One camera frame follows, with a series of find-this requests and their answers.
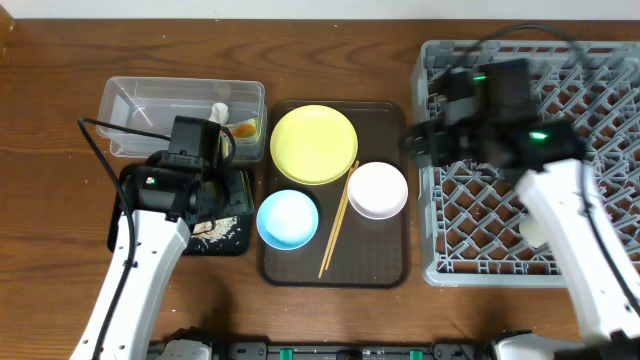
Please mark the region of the rice and food scraps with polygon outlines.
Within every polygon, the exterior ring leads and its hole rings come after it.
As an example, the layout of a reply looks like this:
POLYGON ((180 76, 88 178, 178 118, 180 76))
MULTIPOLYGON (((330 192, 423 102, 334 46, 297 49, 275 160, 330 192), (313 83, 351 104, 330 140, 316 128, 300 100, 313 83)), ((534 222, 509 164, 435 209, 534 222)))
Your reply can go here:
POLYGON ((221 246, 225 241, 231 240, 238 232, 239 218, 229 217, 215 222, 200 223, 195 226, 193 238, 200 241, 206 248, 221 246))

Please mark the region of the green snack wrapper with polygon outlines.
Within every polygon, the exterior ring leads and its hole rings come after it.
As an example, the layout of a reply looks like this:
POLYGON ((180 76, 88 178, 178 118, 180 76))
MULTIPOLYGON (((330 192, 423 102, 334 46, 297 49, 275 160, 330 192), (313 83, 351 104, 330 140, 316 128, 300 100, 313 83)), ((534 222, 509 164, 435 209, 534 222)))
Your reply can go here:
POLYGON ((228 128, 235 140, 255 141, 259 136, 256 118, 231 123, 228 128))

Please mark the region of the light blue bowl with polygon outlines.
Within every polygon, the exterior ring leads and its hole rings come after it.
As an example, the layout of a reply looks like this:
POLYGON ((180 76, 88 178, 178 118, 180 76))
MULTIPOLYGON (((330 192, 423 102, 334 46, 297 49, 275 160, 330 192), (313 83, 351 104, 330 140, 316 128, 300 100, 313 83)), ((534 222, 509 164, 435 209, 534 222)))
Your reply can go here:
POLYGON ((290 251, 305 246, 315 235, 319 212, 315 202, 303 192, 280 190, 260 205, 256 227, 270 247, 290 251))

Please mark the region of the pink white bowl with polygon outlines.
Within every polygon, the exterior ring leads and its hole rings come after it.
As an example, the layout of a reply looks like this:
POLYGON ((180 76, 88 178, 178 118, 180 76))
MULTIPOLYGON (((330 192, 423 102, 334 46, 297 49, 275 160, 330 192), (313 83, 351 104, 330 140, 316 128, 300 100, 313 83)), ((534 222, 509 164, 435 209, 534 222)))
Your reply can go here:
POLYGON ((362 216, 385 220, 397 215, 408 200, 408 185, 395 166, 369 162, 359 166, 348 182, 348 199, 362 216))

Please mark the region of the white tissue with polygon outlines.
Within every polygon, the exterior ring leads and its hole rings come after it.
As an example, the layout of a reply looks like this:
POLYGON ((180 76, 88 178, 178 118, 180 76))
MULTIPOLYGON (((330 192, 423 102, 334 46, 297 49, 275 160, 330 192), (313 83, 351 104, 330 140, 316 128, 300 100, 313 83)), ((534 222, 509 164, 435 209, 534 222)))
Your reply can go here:
POLYGON ((225 103, 217 102, 212 105, 209 121, 225 125, 229 119, 229 107, 225 103))

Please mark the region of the pale green cup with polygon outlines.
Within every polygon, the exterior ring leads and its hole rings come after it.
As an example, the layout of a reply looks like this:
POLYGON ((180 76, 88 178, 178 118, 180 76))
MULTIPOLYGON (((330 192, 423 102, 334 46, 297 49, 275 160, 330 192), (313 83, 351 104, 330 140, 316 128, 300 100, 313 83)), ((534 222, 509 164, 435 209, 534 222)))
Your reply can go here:
POLYGON ((540 248, 547 243, 547 235, 544 229, 530 215, 524 215, 521 219, 519 232, 523 240, 533 248, 540 248))

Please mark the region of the yellow plate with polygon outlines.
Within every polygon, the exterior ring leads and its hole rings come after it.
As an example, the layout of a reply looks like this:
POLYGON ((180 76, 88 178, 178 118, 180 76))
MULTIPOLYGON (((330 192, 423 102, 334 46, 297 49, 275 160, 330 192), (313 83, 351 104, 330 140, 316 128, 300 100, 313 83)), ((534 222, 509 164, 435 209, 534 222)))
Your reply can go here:
POLYGON ((358 146, 357 132, 346 115, 329 106, 303 105, 276 123, 270 153, 276 168, 288 179, 324 185, 349 170, 358 146))

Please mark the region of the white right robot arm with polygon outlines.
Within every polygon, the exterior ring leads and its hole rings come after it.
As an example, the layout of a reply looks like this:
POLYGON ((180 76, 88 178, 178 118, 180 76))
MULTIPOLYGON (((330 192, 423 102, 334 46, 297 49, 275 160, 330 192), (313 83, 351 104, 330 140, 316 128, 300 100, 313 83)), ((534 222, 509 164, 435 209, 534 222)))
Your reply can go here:
POLYGON ((509 172, 528 211, 530 224, 521 231, 549 245, 565 279, 580 342, 520 333, 494 341, 494 358, 638 358, 639 274, 608 218, 584 143, 568 122, 439 119, 410 127, 399 145, 411 157, 429 156, 435 166, 470 159, 509 172))

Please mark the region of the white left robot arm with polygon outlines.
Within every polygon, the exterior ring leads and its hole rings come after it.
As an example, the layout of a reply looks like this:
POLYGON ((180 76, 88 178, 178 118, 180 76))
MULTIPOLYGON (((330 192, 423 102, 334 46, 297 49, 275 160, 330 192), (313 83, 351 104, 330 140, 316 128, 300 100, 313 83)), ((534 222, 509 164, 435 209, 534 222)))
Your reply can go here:
POLYGON ((179 258, 236 256, 249 242, 250 175, 160 151, 123 168, 108 246, 112 260, 75 359, 143 359, 179 258))

